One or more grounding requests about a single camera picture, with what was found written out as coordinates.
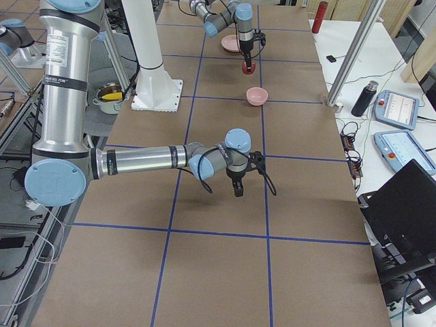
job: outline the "metal rod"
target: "metal rod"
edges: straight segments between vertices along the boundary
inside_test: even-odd
[[[333,82],[332,88],[330,89],[326,99],[327,106],[333,107],[335,105],[339,93],[345,84],[345,80],[351,72],[354,63],[356,62],[356,59],[362,50],[362,47],[367,40],[371,29],[374,26],[375,21],[380,15],[380,12],[382,12],[385,2],[386,0],[371,1],[368,11],[363,18],[363,21],[360,23],[359,29],[354,36],[351,46],[349,46],[347,55],[345,56],[342,66]]]
[[[6,75],[14,82],[18,90],[23,95],[30,93],[31,87],[29,83],[22,77],[20,72],[15,68],[14,64],[9,60],[6,54],[0,50],[0,67],[5,71]]]
[[[110,23],[108,20],[108,16],[106,15],[106,12],[104,12],[103,15],[103,26],[104,29],[106,30],[106,37],[103,40],[104,46],[108,51],[109,59],[112,61],[112,65],[114,67],[115,74],[118,78],[118,81],[120,82],[121,88],[123,91],[125,91],[130,84],[129,78],[127,77],[127,72],[125,71],[123,62],[121,61],[121,57],[118,52],[118,49],[116,48],[115,40],[112,35],[112,29],[110,27]]]

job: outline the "small black device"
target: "small black device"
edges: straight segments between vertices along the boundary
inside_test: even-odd
[[[372,99],[374,98],[374,95],[377,92],[378,84],[379,83],[372,80],[365,88],[363,88],[362,93],[360,94],[356,104],[354,104],[354,107],[352,109],[353,116],[361,117],[364,114],[365,110],[369,107]]]
[[[327,56],[326,58],[327,58],[327,60],[330,61],[331,63],[336,63],[336,62],[337,62],[336,58],[334,58],[332,55]]]

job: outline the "white cable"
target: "white cable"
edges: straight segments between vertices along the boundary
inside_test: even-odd
[[[41,234],[35,233],[35,232],[2,232],[2,234],[9,234],[9,235],[17,235],[17,234],[34,234],[36,236],[38,236],[39,238],[41,238],[44,242],[46,242],[46,244],[49,244],[52,248],[52,259],[48,265],[47,268],[47,275],[46,278],[44,279],[44,281],[42,282],[42,284],[36,289],[36,291],[34,291],[34,293],[30,294],[28,297],[24,298],[23,300],[19,301],[19,302],[15,302],[15,303],[9,303],[9,304],[3,304],[0,303],[0,307],[16,307],[18,305],[21,305],[22,303],[28,301],[28,299],[30,299],[32,296],[36,295],[40,290],[42,290],[42,288],[44,287],[44,285],[47,283],[48,277],[50,276],[50,268],[52,266],[52,261],[54,261],[55,259],[55,246],[45,237],[43,237]]]
[[[54,218],[54,220],[56,220],[60,225],[61,225],[61,229],[62,229],[62,236],[61,236],[61,242],[59,243],[59,250],[56,256],[56,259],[54,259],[54,262],[57,262],[59,260],[59,257],[61,256],[61,247],[62,247],[62,243],[63,243],[63,237],[65,236],[65,227],[73,227],[74,225],[68,225],[67,223],[64,223],[63,221],[60,221],[58,219],[58,217],[56,217],[55,214],[53,214],[46,206],[44,206],[43,204],[40,204],[40,206],[42,206],[44,209],[47,210],[47,212]]]
[[[87,141],[88,141],[88,145],[91,149],[94,149],[94,144],[93,144],[93,139],[92,136],[87,134]]]

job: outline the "robot label sticker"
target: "robot label sticker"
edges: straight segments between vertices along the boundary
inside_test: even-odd
[[[47,35],[47,65],[67,67],[68,37],[61,35]]]

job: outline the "blue tape line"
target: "blue tape line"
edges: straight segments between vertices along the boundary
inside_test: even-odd
[[[196,99],[212,99],[212,100],[232,100],[232,101],[247,101],[247,99],[239,99],[237,97],[204,97],[194,95]]]
[[[193,56],[193,55],[188,55],[188,54],[163,54],[162,55],[163,57],[182,57],[182,58],[197,58],[197,59],[199,59],[200,58],[200,56]]]
[[[277,102],[284,104],[323,104],[322,101],[266,100],[266,102]]]
[[[200,71],[201,71],[201,68],[202,68],[202,60],[203,60],[203,53],[204,53],[204,45],[205,45],[205,43],[206,43],[206,34],[204,33],[204,35],[203,35],[202,51],[200,53],[200,61],[198,62],[196,84],[193,87],[193,96],[192,96],[192,102],[191,102],[191,110],[189,111],[188,126],[187,126],[187,129],[186,129],[185,143],[184,144],[186,144],[188,142],[189,128],[191,127],[191,120],[192,120],[192,114],[193,114],[193,106],[194,106],[194,104],[196,102],[198,80],[199,80]]]
[[[157,23],[157,26],[175,26],[175,27],[203,27],[202,25],[184,25],[184,24],[166,24],[166,23]],[[311,32],[310,29],[271,29],[271,28],[263,28],[265,31],[288,31],[288,32]]]
[[[205,96],[199,96],[199,95],[194,95],[193,97],[197,98],[197,99],[247,101],[247,99],[240,99],[240,98],[237,98],[237,97],[205,97]],[[279,102],[279,103],[284,103],[284,104],[323,104],[323,102],[293,101],[293,100],[269,100],[269,99],[266,100],[266,102],[272,102],[272,103]]]
[[[5,78],[3,78],[3,80],[1,80],[0,85],[3,84],[3,82],[6,80],[7,76]]]
[[[371,245],[370,242],[360,242],[357,240],[322,240],[319,238],[301,238],[301,237],[286,237],[286,236],[270,236],[273,240],[294,240],[296,242],[310,243],[330,243],[330,244],[348,244],[348,245]]]
[[[11,4],[6,10],[2,11],[2,12],[7,12],[9,9],[11,9],[12,7],[14,7],[14,5],[18,2],[18,0],[15,0],[13,2],[13,4]]]
[[[253,234],[237,234],[237,233],[226,233],[226,232],[207,232],[202,230],[171,230],[174,233],[181,234],[199,234],[199,235],[212,235],[212,236],[230,236],[230,237],[241,237],[241,238],[261,238],[266,239],[265,235],[253,235]]]
[[[142,149],[144,146],[135,146],[135,145],[120,145],[120,144],[107,144],[111,148],[127,148],[127,149]]]
[[[200,234],[211,236],[229,236],[229,237],[242,237],[242,238],[260,238],[266,240],[267,238],[274,240],[290,240],[295,242],[312,242],[312,243],[331,243],[331,244],[351,244],[351,245],[370,245],[369,242],[360,242],[355,240],[327,240],[321,238],[300,238],[289,236],[267,236],[267,235],[255,235],[255,234],[239,234],[239,233],[227,233],[227,232],[208,232],[203,230],[178,230],[168,228],[155,228],[155,227],[143,227],[132,225],[112,225],[108,223],[74,223],[75,226],[82,227],[97,227],[97,228],[114,228],[120,230],[146,230],[149,232],[171,232],[171,233],[183,233],[183,234]]]
[[[41,36],[38,38],[37,41],[40,41],[46,33],[47,33],[47,31],[44,31],[44,32],[41,34]]]
[[[333,162],[347,162],[346,159],[328,159],[328,158],[312,158],[312,157],[294,157],[287,155],[265,155],[267,158],[277,159],[297,159],[297,160],[314,160],[314,161],[333,161]]]
[[[188,54],[163,54],[163,57],[182,57],[182,58],[200,58]],[[219,59],[219,60],[243,60],[242,57],[210,57],[203,56],[204,59]],[[262,59],[263,61],[278,62],[278,63],[319,63],[318,61],[305,61],[305,60],[286,60],[286,59]]]
[[[164,24],[164,23],[161,23],[161,22],[156,23],[156,25],[157,25],[157,26],[200,27],[200,28],[203,28],[202,25],[189,25],[189,24],[187,24],[187,25],[184,25],[184,24]]]
[[[265,31],[287,31],[287,32],[311,32],[310,29],[268,29],[263,28]]]
[[[260,9],[258,7],[258,29],[260,28]],[[262,81],[262,53],[260,52],[261,46],[259,47],[259,79],[260,87],[263,85]],[[261,106],[261,125],[262,125],[262,147],[264,154],[266,153],[266,133],[265,133],[265,119],[264,119],[264,105]],[[274,326],[274,309],[273,309],[273,274],[271,269],[271,244],[270,244],[270,215],[269,215],[269,203],[268,203],[268,188],[266,182],[264,182],[264,197],[265,197],[265,230],[266,230],[266,263],[268,269],[268,305],[269,305],[269,315],[270,315],[270,327]]]
[[[112,225],[107,223],[74,223],[75,226],[85,227],[104,227],[104,228],[116,228],[120,230],[148,230],[152,232],[167,232],[167,228],[155,228],[155,227],[142,227],[142,226],[130,226],[130,225]]]
[[[164,273],[164,270],[165,270],[166,256],[167,256],[167,252],[168,252],[168,246],[170,244],[170,235],[171,235],[172,220],[174,219],[174,212],[176,211],[176,202],[177,202],[178,189],[180,187],[180,179],[181,179],[181,171],[178,171],[177,182],[176,182],[176,189],[174,190],[174,199],[172,201],[170,222],[168,224],[168,231],[167,231],[167,234],[166,234],[165,247],[163,249],[163,256],[162,256],[162,262],[161,262],[161,270],[159,272],[159,280],[157,282],[157,289],[156,289],[156,295],[155,295],[155,304],[153,305],[153,314],[151,316],[150,327],[153,327],[155,325],[157,305],[159,303],[159,295],[160,295],[161,286],[162,286],[162,279],[164,277],[163,273]]]
[[[202,45],[202,51],[201,51],[201,55],[200,55],[200,62],[198,63],[198,70],[197,70],[197,80],[196,80],[196,85],[195,85],[194,91],[193,91],[194,95],[196,94],[196,91],[197,91],[198,76],[200,75],[200,70],[201,70],[201,65],[202,65],[202,58],[201,58],[201,56],[203,55],[205,41],[206,41],[206,34],[204,34],[204,37],[203,37],[203,45]],[[195,98],[192,99],[192,103],[191,103],[191,110],[190,110],[190,113],[189,113],[188,124],[187,124],[186,134],[185,134],[185,144],[187,142],[187,138],[188,138],[188,135],[189,135],[189,127],[191,125],[191,118],[192,118],[194,102],[195,102]],[[160,274],[159,274],[159,281],[157,282],[155,304],[153,306],[153,314],[151,316],[150,327],[153,327],[155,325],[157,305],[159,304],[159,295],[160,295],[160,290],[161,290],[161,285],[162,285],[162,279],[163,279],[163,276],[164,276],[163,273],[164,273],[164,269],[165,269],[165,262],[166,262],[166,256],[167,256],[167,251],[168,251],[168,245],[170,243],[172,220],[174,218],[174,212],[176,210],[176,202],[177,202],[178,189],[180,187],[180,180],[181,180],[181,171],[178,172],[177,183],[176,183],[176,190],[174,192],[174,200],[173,200],[172,208],[171,208],[170,223],[168,224],[168,233],[167,233],[167,236],[166,236],[165,249],[163,251],[163,257],[162,257],[162,263],[161,263],[161,271],[160,271]]]

